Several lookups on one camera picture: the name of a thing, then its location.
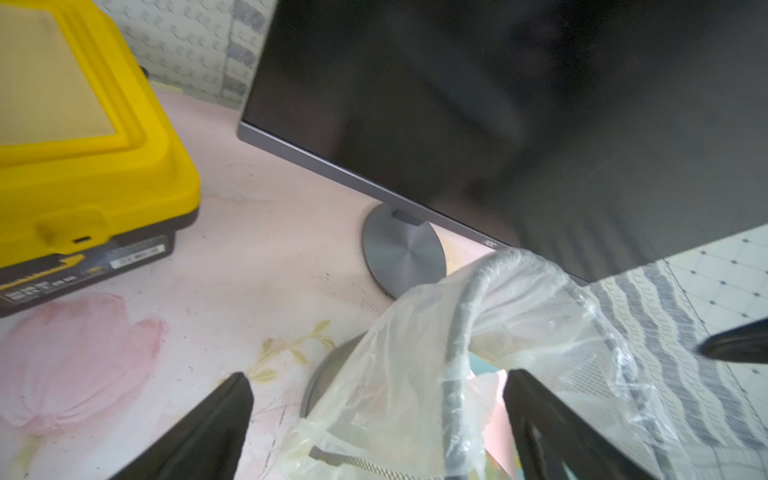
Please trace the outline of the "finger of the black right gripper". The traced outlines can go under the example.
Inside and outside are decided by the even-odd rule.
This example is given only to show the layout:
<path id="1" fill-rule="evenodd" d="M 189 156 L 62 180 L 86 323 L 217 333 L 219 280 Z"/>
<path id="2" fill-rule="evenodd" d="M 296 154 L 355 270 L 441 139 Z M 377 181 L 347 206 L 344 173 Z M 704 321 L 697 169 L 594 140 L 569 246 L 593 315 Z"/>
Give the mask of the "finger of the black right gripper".
<path id="1" fill-rule="evenodd" d="M 697 352 L 711 360 L 731 363 L 768 362 L 768 319 L 713 335 L 702 342 Z"/>

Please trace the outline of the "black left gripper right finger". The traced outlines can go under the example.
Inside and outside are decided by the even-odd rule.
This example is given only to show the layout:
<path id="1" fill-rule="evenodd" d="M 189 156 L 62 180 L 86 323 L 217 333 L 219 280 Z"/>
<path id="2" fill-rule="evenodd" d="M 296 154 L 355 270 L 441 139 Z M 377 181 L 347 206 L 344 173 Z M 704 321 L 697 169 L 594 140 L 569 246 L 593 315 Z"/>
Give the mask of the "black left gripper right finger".
<path id="1" fill-rule="evenodd" d="M 529 372 L 507 373 L 503 400 L 526 479 L 650 479 Z"/>

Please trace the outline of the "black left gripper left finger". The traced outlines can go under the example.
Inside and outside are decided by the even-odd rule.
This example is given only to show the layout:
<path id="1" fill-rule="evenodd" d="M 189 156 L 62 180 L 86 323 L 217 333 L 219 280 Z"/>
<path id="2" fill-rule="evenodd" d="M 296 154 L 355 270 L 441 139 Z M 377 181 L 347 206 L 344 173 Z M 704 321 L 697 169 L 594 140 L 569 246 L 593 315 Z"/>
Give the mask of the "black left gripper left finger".
<path id="1" fill-rule="evenodd" d="M 232 479 L 253 409 L 250 383 L 230 375 L 115 479 Z"/>

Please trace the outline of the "pink sticky note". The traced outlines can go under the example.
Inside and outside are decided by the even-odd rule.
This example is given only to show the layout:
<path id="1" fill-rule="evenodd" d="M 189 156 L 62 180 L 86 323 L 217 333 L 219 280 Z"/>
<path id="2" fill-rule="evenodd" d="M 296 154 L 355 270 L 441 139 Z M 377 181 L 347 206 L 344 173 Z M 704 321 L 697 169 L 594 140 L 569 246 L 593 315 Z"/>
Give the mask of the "pink sticky note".
<path id="1" fill-rule="evenodd" d="M 484 374 L 484 377 L 492 378 L 497 387 L 493 409 L 483 433 L 486 451 L 495 462 L 496 468 L 503 470 L 509 479 L 522 479 L 523 474 L 521 473 L 512 428 L 503 400 L 507 373 L 497 371 L 492 374 Z"/>

